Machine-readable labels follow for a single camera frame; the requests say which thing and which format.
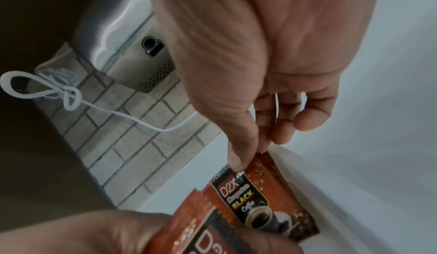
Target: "vent grille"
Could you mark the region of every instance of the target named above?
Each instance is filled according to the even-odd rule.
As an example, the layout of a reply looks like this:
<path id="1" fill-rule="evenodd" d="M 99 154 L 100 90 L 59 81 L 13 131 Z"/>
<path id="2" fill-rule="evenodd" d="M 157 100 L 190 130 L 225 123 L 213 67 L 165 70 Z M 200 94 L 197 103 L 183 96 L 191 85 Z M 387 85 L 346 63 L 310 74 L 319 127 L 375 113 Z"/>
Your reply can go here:
<path id="1" fill-rule="evenodd" d="M 166 78 L 174 70 L 174 63 L 169 60 L 160 70 L 158 70 L 148 81 L 144 83 L 144 89 L 151 90 L 158 85 L 164 78 Z"/>

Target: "brown packaging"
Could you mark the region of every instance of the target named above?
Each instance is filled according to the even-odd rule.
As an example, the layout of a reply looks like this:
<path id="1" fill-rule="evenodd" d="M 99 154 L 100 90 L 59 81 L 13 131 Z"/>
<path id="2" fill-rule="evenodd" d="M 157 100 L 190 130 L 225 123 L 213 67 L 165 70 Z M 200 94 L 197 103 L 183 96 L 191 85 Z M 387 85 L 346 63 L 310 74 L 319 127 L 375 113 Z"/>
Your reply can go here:
<path id="1" fill-rule="evenodd" d="M 220 212 L 194 190 L 152 238 L 144 254 L 255 254 Z"/>
<path id="2" fill-rule="evenodd" d="M 265 164 L 255 157 L 241 176 L 224 167 L 202 195 L 234 226 L 280 233 L 295 242 L 318 234 L 314 219 L 297 201 L 273 159 L 263 154 L 260 158 Z"/>

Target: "brick pattern surface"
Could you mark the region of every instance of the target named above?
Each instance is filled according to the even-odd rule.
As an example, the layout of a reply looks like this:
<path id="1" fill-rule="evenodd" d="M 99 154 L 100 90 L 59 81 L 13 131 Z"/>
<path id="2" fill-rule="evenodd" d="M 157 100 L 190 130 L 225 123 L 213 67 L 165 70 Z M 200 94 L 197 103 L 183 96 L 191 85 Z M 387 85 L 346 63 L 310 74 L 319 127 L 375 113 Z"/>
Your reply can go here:
<path id="1" fill-rule="evenodd" d="M 159 128 L 177 125 L 195 112 L 175 71 L 144 94 L 93 72 L 76 58 L 67 64 L 80 76 L 75 85 L 83 99 L 102 108 Z M 202 116 L 175 132 L 159 133 L 84 105 L 68 112 L 61 99 L 36 104 L 113 203 L 125 210 L 138 209 L 220 133 Z"/>

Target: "white cable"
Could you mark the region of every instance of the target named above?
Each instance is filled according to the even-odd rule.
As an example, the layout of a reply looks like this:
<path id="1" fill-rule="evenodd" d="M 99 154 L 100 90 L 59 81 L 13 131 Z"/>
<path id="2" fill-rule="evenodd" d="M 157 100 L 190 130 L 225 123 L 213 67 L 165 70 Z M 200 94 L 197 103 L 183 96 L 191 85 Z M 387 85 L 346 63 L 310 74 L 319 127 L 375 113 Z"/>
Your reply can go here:
<path id="1" fill-rule="evenodd" d="M 81 103 L 88 105 L 92 108 L 95 108 L 100 111 L 108 112 L 110 114 L 119 115 L 122 117 L 125 117 L 127 119 L 130 119 L 134 122 L 137 122 L 138 124 L 145 126 L 149 129 L 155 130 L 157 132 L 173 132 L 176 131 L 183 126 L 185 126 L 187 123 L 189 123 L 191 120 L 193 120 L 197 115 L 198 112 L 195 112 L 193 115 L 189 116 L 187 119 L 185 119 L 182 123 L 171 127 L 171 128 L 158 128 L 154 127 L 146 122 L 143 122 L 137 118 L 134 118 L 130 115 L 127 115 L 125 113 L 120 113 L 114 110 L 106 110 L 101 107 L 95 106 L 94 104 L 87 102 L 82 99 L 82 93 L 79 89 L 72 86 L 72 80 L 76 78 L 76 75 L 74 72 L 69 71 L 67 69 L 61 69 L 61 70 L 53 70 L 50 68 L 44 68 L 48 63 L 53 62 L 54 60 L 59 59 L 60 57 L 64 56 L 66 53 L 69 53 L 71 50 L 66 51 L 60 56 L 56 56 L 52 58 L 51 60 L 44 62 L 43 64 L 39 65 L 35 72 L 39 76 L 35 76 L 26 72 L 22 71 L 10 71 L 7 73 L 4 73 L 0 77 L 0 86 L 1 88 L 8 93 L 9 95 L 21 99 L 33 99 L 33 98 L 39 98 L 39 97 L 46 97 L 50 99 L 56 99 L 56 98 L 62 98 L 64 102 L 64 108 L 68 111 L 74 111 L 76 110 Z M 38 93 L 32 93 L 32 94 L 21 94 L 17 91 L 15 91 L 12 88 L 11 81 L 14 77 L 27 77 L 30 79 L 33 79 L 41 84 L 44 84 L 45 86 L 51 88 L 49 90 L 41 91 Z"/>

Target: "fingernail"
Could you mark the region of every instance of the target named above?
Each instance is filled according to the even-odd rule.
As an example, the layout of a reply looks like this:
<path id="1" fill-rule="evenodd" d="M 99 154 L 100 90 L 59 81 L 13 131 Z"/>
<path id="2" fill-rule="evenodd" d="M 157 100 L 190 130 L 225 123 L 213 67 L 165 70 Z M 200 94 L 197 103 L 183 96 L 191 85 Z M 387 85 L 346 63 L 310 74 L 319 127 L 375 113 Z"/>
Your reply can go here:
<path id="1" fill-rule="evenodd" d="M 231 152 L 228 158 L 229 166 L 234 169 L 238 170 L 241 168 L 241 160 L 240 157 L 238 157 L 234 152 Z"/>

